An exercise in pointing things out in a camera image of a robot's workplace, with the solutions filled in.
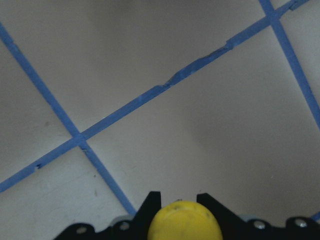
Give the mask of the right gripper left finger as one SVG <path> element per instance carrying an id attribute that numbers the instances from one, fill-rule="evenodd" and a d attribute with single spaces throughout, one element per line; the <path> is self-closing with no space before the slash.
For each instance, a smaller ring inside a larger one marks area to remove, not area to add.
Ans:
<path id="1" fill-rule="evenodd" d="M 75 223 L 59 233 L 56 240 L 146 240 L 153 218 L 161 209 L 161 193 L 151 191 L 133 218 L 122 217 L 97 232 L 88 223 Z"/>

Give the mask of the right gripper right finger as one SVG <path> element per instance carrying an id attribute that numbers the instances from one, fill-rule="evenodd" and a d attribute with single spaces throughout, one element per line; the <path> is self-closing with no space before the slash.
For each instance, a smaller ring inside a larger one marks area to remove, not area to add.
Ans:
<path id="1" fill-rule="evenodd" d="M 198 194 L 196 202 L 213 214 L 224 240 L 318 240 L 320 238 L 320 224 L 309 217 L 290 217 L 284 227 L 276 227 L 263 219 L 243 220 L 208 193 Z"/>

